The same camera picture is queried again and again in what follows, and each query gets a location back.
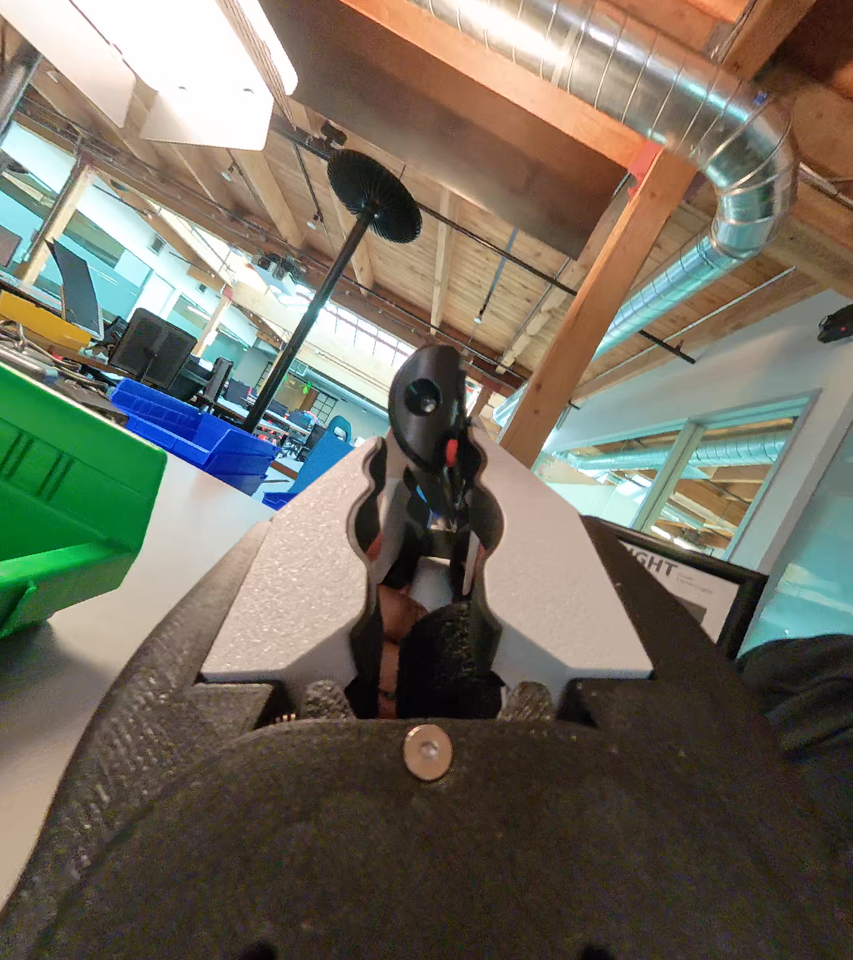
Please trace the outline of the yellow box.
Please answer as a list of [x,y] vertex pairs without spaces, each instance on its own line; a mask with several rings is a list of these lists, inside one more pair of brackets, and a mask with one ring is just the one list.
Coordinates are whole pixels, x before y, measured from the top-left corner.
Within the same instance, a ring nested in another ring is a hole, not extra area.
[[94,334],[89,330],[64,319],[60,314],[51,312],[45,306],[37,306],[32,301],[9,291],[0,293],[0,318],[16,322],[25,330],[59,349],[79,352],[87,348],[95,339]]

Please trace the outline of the blue plastic bin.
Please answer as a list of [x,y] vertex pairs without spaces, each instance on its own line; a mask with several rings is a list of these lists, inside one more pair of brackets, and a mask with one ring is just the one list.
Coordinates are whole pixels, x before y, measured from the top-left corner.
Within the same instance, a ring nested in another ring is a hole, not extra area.
[[265,482],[280,448],[215,415],[191,406],[151,406],[130,412],[126,426],[155,446],[252,496]]
[[133,378],[121,378],[109,391],[108,400],[128,417],[155,424],[192,424],[201,417],[200,411],[191,404]]

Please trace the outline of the dark tilted laptop screen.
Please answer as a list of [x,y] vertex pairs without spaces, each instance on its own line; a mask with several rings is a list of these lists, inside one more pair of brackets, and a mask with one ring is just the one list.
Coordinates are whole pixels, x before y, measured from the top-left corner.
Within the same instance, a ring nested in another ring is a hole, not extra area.
[[45,246],[60,271],[62,318],[100,342],[105,326],[87,261],[58,241],[47,240]]

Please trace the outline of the wooden support post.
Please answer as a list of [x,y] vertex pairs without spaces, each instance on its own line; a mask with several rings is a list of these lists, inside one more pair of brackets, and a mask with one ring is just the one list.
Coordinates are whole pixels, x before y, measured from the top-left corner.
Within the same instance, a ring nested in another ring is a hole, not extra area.
[[696,172],[682,158],[660,150],[628,193],[500,436],[500,446],[523,467],[534,466]]

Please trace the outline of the green plastic bin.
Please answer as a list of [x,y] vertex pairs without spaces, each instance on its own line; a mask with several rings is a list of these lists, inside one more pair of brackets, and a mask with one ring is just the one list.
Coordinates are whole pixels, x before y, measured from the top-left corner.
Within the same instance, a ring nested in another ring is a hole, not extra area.
[[0,362],[0,640],[121,586],[167,463]]

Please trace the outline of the black handheld electronic device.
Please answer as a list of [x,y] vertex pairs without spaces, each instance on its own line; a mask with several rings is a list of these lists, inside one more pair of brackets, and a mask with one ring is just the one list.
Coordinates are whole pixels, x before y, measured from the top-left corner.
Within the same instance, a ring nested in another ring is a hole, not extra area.
[[404,474],[429,510],[453,530],[466,524],[469,486],[466,375],[459,360],[448,344],[420,347],[396,373],[388,403]]

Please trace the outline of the white ceiling light fixture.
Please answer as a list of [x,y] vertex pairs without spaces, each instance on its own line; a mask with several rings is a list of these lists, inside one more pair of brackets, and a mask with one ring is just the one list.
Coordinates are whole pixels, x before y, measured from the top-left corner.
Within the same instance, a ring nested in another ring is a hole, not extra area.
[[260,2],[0,1],[0,16],[117,126],[137,83],[152,90],[154,142],[261,152],[299,82]]

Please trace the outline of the thin spiral metal duct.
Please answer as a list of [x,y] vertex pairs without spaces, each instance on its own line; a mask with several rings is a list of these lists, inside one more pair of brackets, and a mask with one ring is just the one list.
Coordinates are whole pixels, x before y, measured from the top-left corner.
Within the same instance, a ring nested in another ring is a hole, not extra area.
[[[700,443],[687,464],[695,469],[762,466],[776,463],[791,437],[786,429],[757,434],[740,434]],[[555,455],[579,471],[654,470],[662,468],[672,455],[672,446],[646,446],[596,454],[567,451]]]

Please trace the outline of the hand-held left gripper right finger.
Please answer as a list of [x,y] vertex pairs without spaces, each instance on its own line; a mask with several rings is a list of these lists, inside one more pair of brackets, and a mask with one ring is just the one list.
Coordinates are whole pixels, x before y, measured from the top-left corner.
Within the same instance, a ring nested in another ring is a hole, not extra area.
[[482,548],[471,599],[478,657],[512,692],[536,683],[559,706],[572,681],[647,680],[653,665],[576,508],[468,428],[478,455],[468,525]]

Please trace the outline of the black ceiling rail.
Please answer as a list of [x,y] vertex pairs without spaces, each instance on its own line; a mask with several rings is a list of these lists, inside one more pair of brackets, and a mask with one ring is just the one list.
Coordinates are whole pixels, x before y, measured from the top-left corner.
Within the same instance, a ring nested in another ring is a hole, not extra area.
[[[294,147],[301,148],[305,150],[313,157],[323,161],[330,162],[333,157],[338,156],[341,153],[346,152],[346,148],[333,145],[330,147],[323,138],[317,138],[316,135],[310,134],[304,129],[300,129],[296,126],[290,126],[289,122],[286,120],[278,119],[276,121],[276,132],[288,142],[290,142]],[[416,199],[415,203],[421,213],[426,214],[430,218],[437,221],[440,225],[447,227],[448,229],[466,237],[472,243],[480,246],[482,249],[497,255],[501,261],[509,262],[515,265],[518,269],[524,271],[525,273],[535,277],[539,281],[542,281],[546,285],[547,290],[559,290],[564,295],[574,298],[578,289],[569,286],[568,284],[561,281],[558,274],[549,274],[536,267],[534,267],[529,262],[517,257],[513,254],[510,247],[502,247],[494,244],[492,241],[488,240],[481,234],[478,234],[466,226],[459,224],[455,219],[447,216],[446,214],[441,213],[440,211],[428,206],[426,203]],[[655,336],[653,333],[642,328],[636,331],[636,334],[644,338],[649,343],[657,349],[665,351],[673,357],[677,357],[683,360],[685,363],[690,365],[696,364],[696,359],[684,352],[681,345],[671,344],[667,340],[664,340],[658,336]]]

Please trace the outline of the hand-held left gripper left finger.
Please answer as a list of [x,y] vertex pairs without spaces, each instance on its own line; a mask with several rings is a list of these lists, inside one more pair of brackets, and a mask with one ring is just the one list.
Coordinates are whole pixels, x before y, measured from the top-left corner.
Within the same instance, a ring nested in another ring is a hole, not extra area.
[[201,667],[205,681],[378,686],[378,585],[397,557],[397,532],[383,531],[396,461],[392,437],[366,440],[266,523]]

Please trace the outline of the black pole with ribbed disc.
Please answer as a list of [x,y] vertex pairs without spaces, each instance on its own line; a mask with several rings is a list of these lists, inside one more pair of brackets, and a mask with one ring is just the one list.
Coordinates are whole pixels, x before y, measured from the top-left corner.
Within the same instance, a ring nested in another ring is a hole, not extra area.
[[255,395],[241,424],[241,429],[249,434],[255,432],[368,230],[372,229],[390,243],[409,244],[419,237],[422,229],[421,210],[409,189],[371,156],[357,150],[336,150],[326,162],[326,174],[335,197],[353,217],[353,224],[323,282]]

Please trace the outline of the narrow black monitor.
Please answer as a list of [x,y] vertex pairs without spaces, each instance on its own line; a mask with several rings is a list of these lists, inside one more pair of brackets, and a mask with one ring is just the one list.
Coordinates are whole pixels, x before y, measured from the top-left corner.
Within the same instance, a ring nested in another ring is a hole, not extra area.
[[198,395],[201,410],[207,411],[216,405],[231,377],[233,367],[234,361],[226,357],[219,357],[214,361],[209,378]]

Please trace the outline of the interior window frame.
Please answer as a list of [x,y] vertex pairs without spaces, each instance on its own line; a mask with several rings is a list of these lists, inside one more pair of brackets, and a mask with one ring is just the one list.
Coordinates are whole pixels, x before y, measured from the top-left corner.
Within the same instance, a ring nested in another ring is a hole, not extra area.
[[[533,472],[581,515],[668,537],[679,546],[728,560],[816,397],[806,392],[603,442],[544,450]],[[790,437],[773,464],[695,468],[687,463],[702,443],[782,429],[790,431]],[[672,447],[671,455],[657,470],[586,471],[555,457],[568,451],[597,454],[666,446]]]

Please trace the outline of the black computer monitor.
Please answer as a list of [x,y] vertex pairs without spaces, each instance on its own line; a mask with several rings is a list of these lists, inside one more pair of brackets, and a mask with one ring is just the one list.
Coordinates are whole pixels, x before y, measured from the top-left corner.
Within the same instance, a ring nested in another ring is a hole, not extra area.
[[196,346],[193,334],[137,307],[109,354],[109,365],[138,383],[166,391]]

